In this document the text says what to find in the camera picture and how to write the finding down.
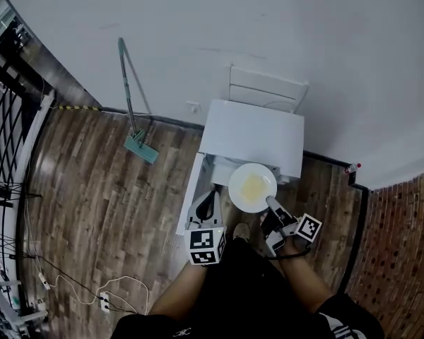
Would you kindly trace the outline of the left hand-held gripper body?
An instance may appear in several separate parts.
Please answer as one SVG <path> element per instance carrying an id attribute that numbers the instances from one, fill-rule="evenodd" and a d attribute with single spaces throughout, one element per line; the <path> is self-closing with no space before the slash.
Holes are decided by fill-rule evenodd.
<path id="1" fill-rule="evenodd" d="M 189 262 L 195 266 L 209 266 L 220 262 L 225 248 L 226 226 L 220 208 L 197 213 L 191 207 L 184 230 L 185 249 Z"/>

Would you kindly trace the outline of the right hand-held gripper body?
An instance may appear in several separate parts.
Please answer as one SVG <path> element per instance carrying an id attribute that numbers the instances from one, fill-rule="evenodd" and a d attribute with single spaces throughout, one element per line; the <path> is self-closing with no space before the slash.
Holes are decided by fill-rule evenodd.
<path id="1" fill-rule="evenodd" d="M 269 209 L 261 224 L 266 245 L 271 252 L 268 258 L 283 258 L 277 254 L 277 251 L 283 247 L 287 236 L 298 235 L 312 245 L 321 226 L 322 222 L 306 213 L 301 218 L 297 218 L 282 206 L 277 211 Z"/>

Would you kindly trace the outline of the white plate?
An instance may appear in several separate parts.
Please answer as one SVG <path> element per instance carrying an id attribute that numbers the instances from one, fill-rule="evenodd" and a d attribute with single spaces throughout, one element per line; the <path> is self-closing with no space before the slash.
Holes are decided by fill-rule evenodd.
<path id="1" fill-rule="evenodd" d="M 241 195 L 241 187 L 250 174 L 262 176 L 266 182 L 266 192 L 255 202 L 245 200 Z M 259 213 L 268 208 L 267 196 L 276 196 L 277 181 L 272 171 L 258 163 L 247 163 L 238 167 L 230 176 L 228 182 L 228 193 L 232 203 L 241 211 L 246 213 Z"/>

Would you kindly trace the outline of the white microwave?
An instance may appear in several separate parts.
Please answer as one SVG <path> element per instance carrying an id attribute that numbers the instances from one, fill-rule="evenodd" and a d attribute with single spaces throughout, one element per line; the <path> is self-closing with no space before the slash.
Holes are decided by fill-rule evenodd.
<path id="1" fill-rule="evenodd" d="M 184 195 L 176 233 L 184 233 L 191 204 L 212 185 L 227 186 L 245 163 L 268 167 L 279 184 L 301 177 L 304 117 L 228 100 L 213 100 Z"/>

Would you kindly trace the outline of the person's left forearm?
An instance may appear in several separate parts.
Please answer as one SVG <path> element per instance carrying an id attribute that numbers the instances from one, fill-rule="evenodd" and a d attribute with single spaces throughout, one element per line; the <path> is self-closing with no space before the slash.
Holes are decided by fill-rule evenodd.
<path id="1" fill-rule="evenodd" d="M 150 315 L 184 320 L 194 308 L 206 279 L 208 268 L 187 262 L 170 286 L 155 301 Z"/>

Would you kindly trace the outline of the person's right forearm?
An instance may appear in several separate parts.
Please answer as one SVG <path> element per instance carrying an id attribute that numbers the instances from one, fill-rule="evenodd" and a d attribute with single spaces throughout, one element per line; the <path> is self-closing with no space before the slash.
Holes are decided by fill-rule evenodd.
<path id="1" fill-rule="evenodd" d="M 283 258 L 281 267 L 299 302 L 311 313 L 333 296 L 331 288 L 303 256 Z"/>

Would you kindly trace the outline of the person's right hand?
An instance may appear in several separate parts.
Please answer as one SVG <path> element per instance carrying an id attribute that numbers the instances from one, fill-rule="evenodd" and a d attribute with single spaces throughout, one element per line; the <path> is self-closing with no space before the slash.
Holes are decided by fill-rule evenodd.
<path id="1" fill-rule="evenodd" d="M 299 258 L 308 255 L 310 251 L 311 243 L 309 241 L 298 235 L 291 235 L 285 237 L 280 256 L 283 258 Z"/>

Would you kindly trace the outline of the person's grey shoe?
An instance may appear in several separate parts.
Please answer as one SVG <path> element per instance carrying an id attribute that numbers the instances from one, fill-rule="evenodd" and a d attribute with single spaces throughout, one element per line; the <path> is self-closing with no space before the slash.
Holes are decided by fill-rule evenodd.
<path id="1" fill-rule="evenodd" d="M 243 223 L 243 222 L 238 223 L 235 226 L 235 228 L 234 228 L 234 231 L 233 231 L 233 234 L 232 234 L 232 238 L 234 240 L 236 240 L 236 239 L 242 239 L 245 242 L 248 242 L 249 241 L 249 238 L 250 238 L 250 228 L 249 228 L 249 225 L 246 224 L 246 223 Z"/>

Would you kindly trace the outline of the person's black clothing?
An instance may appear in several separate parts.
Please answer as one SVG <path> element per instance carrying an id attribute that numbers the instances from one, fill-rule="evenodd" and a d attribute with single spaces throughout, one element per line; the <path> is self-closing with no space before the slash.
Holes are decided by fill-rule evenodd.
<path id="1" fill-rule="evenodd" d="M 227 243 L 208 268 L 189 315 L 120 318 L 110 339 L 384 339 L 379 321 L 348 295 L 335 294 L 311 313 L 299 302 L 281 265 L 242 239 Z"/>

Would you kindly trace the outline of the green flat mop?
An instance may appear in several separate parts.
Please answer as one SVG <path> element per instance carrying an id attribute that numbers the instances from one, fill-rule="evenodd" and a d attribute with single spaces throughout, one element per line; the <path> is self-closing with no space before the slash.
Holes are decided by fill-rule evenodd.
<path id="1" fill-rule="evenodd" d="M 118 48 L 119 62 L 120 62 L 121 72 L 122 72 L 122 79 L 124 84 L 124 92 L 125 92 L 126 104 L 128 109 L 128 115 L 129 115 L 129 120 L 131 124 L 131 134 L 126 137 L 126 140 L 124 142 L 124 147 L 130 152 L 132 152 L 133 154 L 145 160 L 146 162 L 153 164 L 158 158 L 159 152 L 146 144 L 146 136 L 148 134 L 148 130 L 145 130 L 142 128 L 138 129 L 135 122 L 135 117 L 147 117 L 150 119 L 150 121 L 152 121 L 153 114 L 149 107 L 146 94 L 143 90 L 143 87 L 137 75 L 136 69 L 134 68 L 134 65 L 131 61 L 131 58 L 130 58 L 130 55 L 129 55 L 129 52 L 123 37 L 119 37 L 117 39 L 117 48 Z M 135 114 L 133 111 L 129 79 L 126 72 L 126 65 L 129 65 L 131 73 L 136 82 L 137 88 L 139 89 L 141 99 L 146 108 L 146 111 L 147 111 L 146 113 Z"/>

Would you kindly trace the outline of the yellow black striped floor strip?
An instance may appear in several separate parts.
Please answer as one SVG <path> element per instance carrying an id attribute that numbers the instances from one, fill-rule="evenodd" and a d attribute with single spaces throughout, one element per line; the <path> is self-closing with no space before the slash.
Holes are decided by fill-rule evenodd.
<path id="1" fill-rule="evenodd" d="M 79 106 L 79 105 L 57 105 L 53 107 L 52 109 L 59 109 L 59 110 L 91 110 L 96 112 L 103 112 L 103 108 L 100 107 L 91 107 L 91 106 Z"/>

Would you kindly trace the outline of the black tripod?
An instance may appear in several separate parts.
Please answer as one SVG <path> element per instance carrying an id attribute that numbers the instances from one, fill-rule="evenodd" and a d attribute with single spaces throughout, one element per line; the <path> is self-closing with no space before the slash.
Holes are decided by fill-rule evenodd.
<path id="1" fill-rule="evenodd" d="M 4 208 L 13 208 L 13 202 L 19 202 L 20 199 L 42 198 L 41 194 L 30 192 L 26 189 L 24 183 L 0 183 L 0 206 Z"/>

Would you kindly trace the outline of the white metal rack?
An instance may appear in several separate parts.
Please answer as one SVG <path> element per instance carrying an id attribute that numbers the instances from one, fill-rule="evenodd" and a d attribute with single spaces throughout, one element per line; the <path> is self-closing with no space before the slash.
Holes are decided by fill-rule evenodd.
<path id="1" fill-rule="evenodd" d="M 20 315 L 16 309 L 13 308 L 10 299 L 5 298 L 2 288 L 19 287 L 22 285 L 20 280 L 5 280 L 0 282 L 0 313 L 4 317 L 5 322 L 11 327 L 6 329 L 6 335 L 10 339 L 30 339 L 30 332 L 28 331 L 29 324 L 38 319 L 45 319 L 48 317 L 48 311 L 36 311 L 32 314 Z"/>

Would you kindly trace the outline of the black metal railing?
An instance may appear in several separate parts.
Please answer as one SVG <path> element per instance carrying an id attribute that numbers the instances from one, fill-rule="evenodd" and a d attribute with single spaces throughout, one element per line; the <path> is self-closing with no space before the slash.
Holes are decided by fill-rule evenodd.
<path id="1" fill-rule="evenodd" d="M 13 183 L 24 142 L 25 88 L 8 63 L 0 64 L 0 180 Z"/>

